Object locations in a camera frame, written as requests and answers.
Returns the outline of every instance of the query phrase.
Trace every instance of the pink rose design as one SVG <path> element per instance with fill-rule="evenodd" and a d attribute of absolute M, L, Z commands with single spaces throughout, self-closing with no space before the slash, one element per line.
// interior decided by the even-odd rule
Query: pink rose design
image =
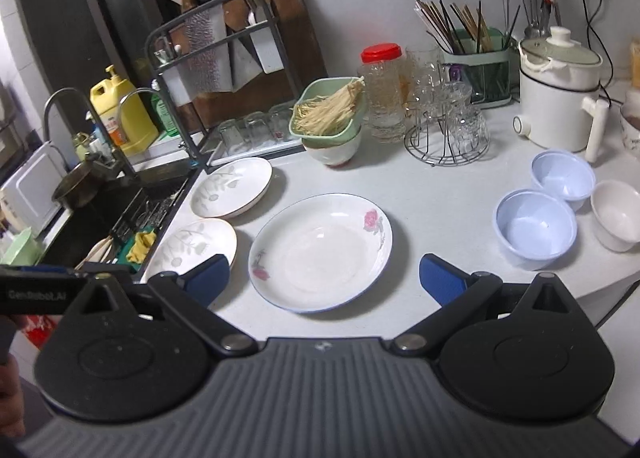
<path fill-rule="evenodd" d="M 364 230 L 373 231 L 378 223 L 378 211 L 372 209 L 364 215 Z"/>
<path fill-rule="evenodd" d="M 267 281 L 269 279 L 269 273 L 260 267 L 256 267 L 253 271 L 254 276 L 262 281 Z"/>

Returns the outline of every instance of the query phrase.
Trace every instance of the yellow bottle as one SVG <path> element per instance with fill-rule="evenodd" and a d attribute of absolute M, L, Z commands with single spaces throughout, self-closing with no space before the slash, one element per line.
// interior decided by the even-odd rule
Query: yellow bottle
<path fill-rule="evenodd" d="M 145 151 L 158 138 L 158 129 L 149 118 L 139 95 L 127 99 L 118 117 L 120 100 L 136 87 L 128 79 L 118 76 L 113 64 L 107 67 L 106 72 L 111 74 L 111 79 L 104 79 L 91 89 L 91 103 L 111 139 L 130 157 Z"/>

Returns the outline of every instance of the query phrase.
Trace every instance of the large white plate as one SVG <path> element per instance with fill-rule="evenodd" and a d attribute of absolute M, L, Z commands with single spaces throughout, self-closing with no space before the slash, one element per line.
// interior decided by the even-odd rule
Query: large white plate
<path fill-rule="evenodd" d="M 149 261 L 145 276 L 163 271 L 184 274 L 216 254 L 224 254 L 231 266 L 236 257 L 236 231 L 228 222 L 207 218 L 187 225 L 162 241 Z"/>
<path fill-rule="evenodd" d="M 267 192 L 273 168 L 250 157 L 217 168 L 196 189 L 191 210 L 203 218 L 233 218 L 253 207 Z"/>
<path fill-rule="evenodd" d="M 330 310 L 376 281 L 392 239 L 389 220 L 373 202 L 351 194 L 313 196 L 278 213 L 258 233 L 249 275 L 276 307 Z"/>

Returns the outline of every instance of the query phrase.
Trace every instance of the sink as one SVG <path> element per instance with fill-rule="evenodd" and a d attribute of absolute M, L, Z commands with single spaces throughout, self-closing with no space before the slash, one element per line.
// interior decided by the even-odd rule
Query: sink
<path fill-rule="evenodd" d="M 159 213 L 154 217 L 161 220 L 156 229 L 160 239 L 195 181 L 196 169 L 189 162 L 184 159 L 142 171 L 140 183 L 128 177 L 105 183 L 87 206 L 74 211 L 40 263 L 74 268 L 98 241 L 113 232 L 114 227 L 118 228 L 118 234 L 129 237 L 133 226 L 129 218 L 136 215 L 136 208 L 144 199 L 152 204 L 163 204 L 167 209 L 161 217 Z M 127 221 L 121 219 L 123 213 L 127 213 Z"/>

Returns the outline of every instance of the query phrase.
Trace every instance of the wooden cutting board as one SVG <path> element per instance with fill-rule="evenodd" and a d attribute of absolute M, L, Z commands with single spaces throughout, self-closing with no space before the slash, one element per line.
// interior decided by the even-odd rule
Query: wooden cutting board
<path fill-rule="evenodd" d="M 232 0 L 224 4 L 225 22 L 233 30 L 246 26 L 248 6 L 244 0 Z M 327 77 L 322 53 L 316 39 L 304 0 L 271 0 L 271 9 L 278 20 L 278 28 L 284 43 L 292 71 L 300 80 L 300 92 L 309 83 Z M 172 32 L 174 44 L 180 44 L 183 53 L 189 44 L 181 29 Z M 260 74 L 238 92 L 201 93 L 193 100 L 193 107 L 209 128 L 220 122 L 238 118 L 255 111 L 266 112 L 272 106 L 291 99 L 293 95 L 284 70 L 272 74 Z M 178 109 L 190 131 L 199 129 L 191 106 Z"/>

